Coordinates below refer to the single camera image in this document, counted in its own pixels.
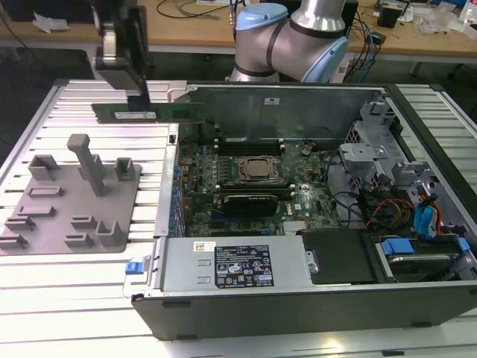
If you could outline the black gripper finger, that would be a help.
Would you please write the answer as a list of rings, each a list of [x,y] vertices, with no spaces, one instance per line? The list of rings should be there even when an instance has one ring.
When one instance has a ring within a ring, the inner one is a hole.
[[[150,96],[147,82],[144,79],[129,80],[130,89],[127,91],[129,110],[150,110]]]

